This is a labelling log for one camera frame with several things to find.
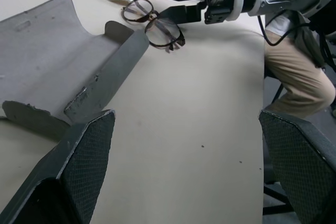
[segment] person's leg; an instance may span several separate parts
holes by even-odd
[[[275,42],[280,36],[267,31]],[[265,64],[281,81],[287,93],[266,109],[305,118],[326,108],[335,99],[335,87],[313,62],[285,38],[272,47],[265,42]]]

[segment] table surface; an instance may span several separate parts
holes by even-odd
[[[0,20],[45,1],[0,0]],[[150,1],[158,11],[181,4]],[[118,3],[73,2],[92,34],[109,20],[125,24]],[[91,223],[261,223],[264,41],[257,18],[181,27],[186,45],[170,53],[149,47],[107,106],[117,120]],[[0,120],[0,211],[55,144]]]

